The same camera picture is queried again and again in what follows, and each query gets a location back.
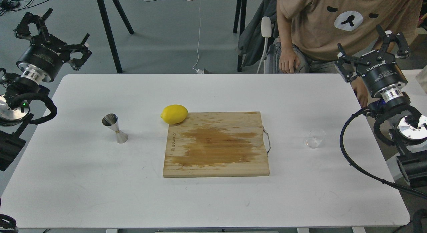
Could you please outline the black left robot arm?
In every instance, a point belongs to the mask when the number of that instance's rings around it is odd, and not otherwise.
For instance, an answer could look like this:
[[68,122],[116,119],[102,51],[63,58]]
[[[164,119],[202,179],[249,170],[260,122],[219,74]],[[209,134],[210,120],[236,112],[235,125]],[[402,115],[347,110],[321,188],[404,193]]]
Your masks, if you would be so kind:
[[27,12],[14,30],[17,38],[30,42],[16,63],[22,74],[7,73],[1,68],[1,85],[6,87],[1,95],[1,126],[19,126],[14,133],[1,132],[1,171],[10,166],[26,144],[20,138],[26,127],[45,123],[57,115],[49,89],[41,82],[52,82],[65,63],[79,70],[92,54],[85,45],[89,34],[78,44],[67,44],[50,34],[45,21],[51,13],[52,8],[43,16]]

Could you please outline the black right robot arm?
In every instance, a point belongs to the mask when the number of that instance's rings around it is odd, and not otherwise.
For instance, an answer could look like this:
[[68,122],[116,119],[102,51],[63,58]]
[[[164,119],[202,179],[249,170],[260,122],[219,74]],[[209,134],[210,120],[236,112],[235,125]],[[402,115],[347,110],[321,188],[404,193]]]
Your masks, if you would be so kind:
[[[417,187],[426,186],[426,147],[410,150],[409,146],[422,146],[426,142],[426,117],[410,105],[410,98],[403,92],[408,83],[396,58],[407,58],[410,55],[409,45],[402,32],[383,30],[380,25],[376,30],[382,38],[380,49],[374,49],[361,57],[349,56],[339,43],[336,69],[346,82],[360,77],[375,101],[358,110],[346,121],[340,133],[340,148],[343,156],[359,172],[372,177],[397,190],[426,199],[426,194]],[[352,120],[359,115],[375,119],[373,130],[375,136],[384,144],[398,149],[396,158],[399,170],[407,186],[392,183],[367,172],[349,157],[344,147],[344,134]]]

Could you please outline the person's right hand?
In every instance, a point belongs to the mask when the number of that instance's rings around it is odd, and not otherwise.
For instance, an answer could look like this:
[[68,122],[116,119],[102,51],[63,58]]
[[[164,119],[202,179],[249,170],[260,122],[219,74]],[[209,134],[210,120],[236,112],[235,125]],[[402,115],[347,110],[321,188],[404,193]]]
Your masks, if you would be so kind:
[[300,59],[292,48],[282,49],[279,58],[279,70],[283,73],[295,73],[300,66]]

